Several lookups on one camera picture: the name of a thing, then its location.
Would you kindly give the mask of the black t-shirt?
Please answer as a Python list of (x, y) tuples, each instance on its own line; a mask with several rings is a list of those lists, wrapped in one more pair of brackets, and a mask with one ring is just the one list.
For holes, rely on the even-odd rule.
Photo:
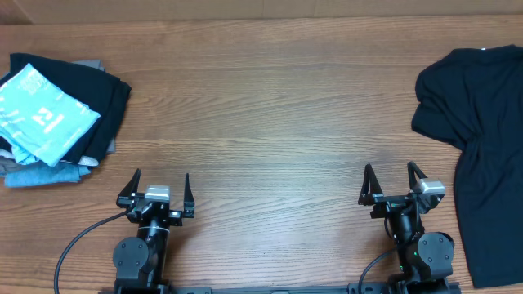
[(412, 129), (459, 149), (454, 203), (476, 288), (522, 281), (522, 49), (452, 50), (415, 84)]

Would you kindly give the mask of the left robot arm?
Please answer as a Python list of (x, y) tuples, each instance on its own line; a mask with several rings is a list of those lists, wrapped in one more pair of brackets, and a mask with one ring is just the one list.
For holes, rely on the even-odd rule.
[(171, 192), (166, 185), (149, 185), (138, 191), (141, 172), (133, 177), (118, 194), (116, 204), (126, 210), (125, 216), (137, 224), (135, 237), (120, 241), (113, 252), (117, 270), (116, 293), (173, 293), (170, 282), (163, 277), (170, 229), (181, 226), (185, 218), (195, 215), (195, 201), (190, 177), (185, 177), (183, 208), (170, 208)]

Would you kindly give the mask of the folded white grey garment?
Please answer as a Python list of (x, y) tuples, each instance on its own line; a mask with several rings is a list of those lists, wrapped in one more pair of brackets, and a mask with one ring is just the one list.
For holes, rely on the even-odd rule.
[(58, 163), (54, 167), (48, 166), (46, 163), (30, 163), (29, 165), (22, 165), (15, 161), (14, 155), (4, 149), (1, 150), (1, 173), (13, 172), (37, 172), (45, 176), (55, 174), (65, 174), (71, 176), (86, 176), (91, 173), (91, 168), (83, 165), (73, 163)]

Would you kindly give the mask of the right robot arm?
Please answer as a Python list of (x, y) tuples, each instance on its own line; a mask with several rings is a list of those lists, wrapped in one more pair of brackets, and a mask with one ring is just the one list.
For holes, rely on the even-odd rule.
[(387, 236), (394, 247), (367, 265), (356, 286), (365, 293), (367, 273), (380, 261), (396, 253), (400, 272), (380, 286), (381, 293), (460, 293), (458, 284), (448, 282), (453, 274), (454, 240), (446, 233), (428, 233), (422, 225), (422, 214), (428, 213), (445, 196), (445, 186), (434, 180), (414, 162), (407, 164), (409, 191), (405, 195), (387, 196), (370, 164), (364, 168), (364, 179), (358, 204), (372, 208), (373, 219), (383, 219)]

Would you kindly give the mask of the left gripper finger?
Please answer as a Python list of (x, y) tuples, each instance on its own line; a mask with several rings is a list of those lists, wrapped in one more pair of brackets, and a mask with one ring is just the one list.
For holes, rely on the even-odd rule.
[(129, 208), (135, 200), (139, 181), (141, 177), (141, 170), (136, 169), (130, 181), (124, 186), (122, 191), (118, 194), (116, 205), (120, 208)]
[(195, 201), (190, 187), (190, 175), (186, 173), (183, 199), (183, 217), (194, 218)]

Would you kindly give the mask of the folded black shirt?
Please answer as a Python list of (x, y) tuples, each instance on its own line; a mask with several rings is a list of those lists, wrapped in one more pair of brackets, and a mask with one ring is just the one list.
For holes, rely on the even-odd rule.
[(79, 138), (62, 159), (69, 163), (79, 163), (82, 157), (101, 161), (122, 124), (132, 88), (120, 78), (102, 70), (28, 53), (10, 54), (10, 71), (1, 79), (1, 83), (14, 77), (27, 64), (100, 115), (92, 128)]

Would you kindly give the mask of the folded light blue printed shirt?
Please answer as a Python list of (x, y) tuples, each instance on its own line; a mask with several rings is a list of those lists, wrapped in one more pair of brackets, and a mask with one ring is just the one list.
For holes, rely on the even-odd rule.
[(1, 137), (22, 165), (54, 167), (99, 117), (31, 64), (1, 85)]

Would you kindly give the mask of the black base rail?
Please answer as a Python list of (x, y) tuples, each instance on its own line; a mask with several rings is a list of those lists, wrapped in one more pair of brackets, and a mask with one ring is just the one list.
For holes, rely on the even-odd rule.
[(363, 283), (359, 291), (358, 283), (349, 283), (347, 286), (309, 286), (309, 287), (244, 287), (212, 289), (210, 287), (166, 287), (162, 290), (109, 290), (104, 289), (100, 294), (120, 293), (171, 293), (171, 294), (387, 294), (400, 293), (385, 283)]

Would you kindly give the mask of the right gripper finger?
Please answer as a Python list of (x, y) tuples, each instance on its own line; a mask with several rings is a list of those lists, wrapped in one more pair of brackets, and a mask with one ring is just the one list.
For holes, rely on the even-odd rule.
[(426, 174), (418, 167), (418, 165), (411, 161), (407, 164), (409, 189), (412, 192), (422, 191), (422, 180), (426, 179)]
[(372, 165), (367, 164), (364, 167), (364, 180), (358, 199), (358, 204), (363, 206), (372, 206), (378, 198), (382, 198), (384, 193), (378, 182), (378, 178), (373, 171)]

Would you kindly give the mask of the folded blue heather shirt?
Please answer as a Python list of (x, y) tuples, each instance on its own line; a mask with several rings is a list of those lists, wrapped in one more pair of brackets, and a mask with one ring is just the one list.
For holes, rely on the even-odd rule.
[(59, 183), (78, 183), (83, 176), (90, 173), (90, 168), (82, 165), (57, 163), (54, 167), (50, 167), (38, 162), (24, 166), (19, 171), (9, 171), (5, 175), (4, 185), (8, 188), (26, 188)]

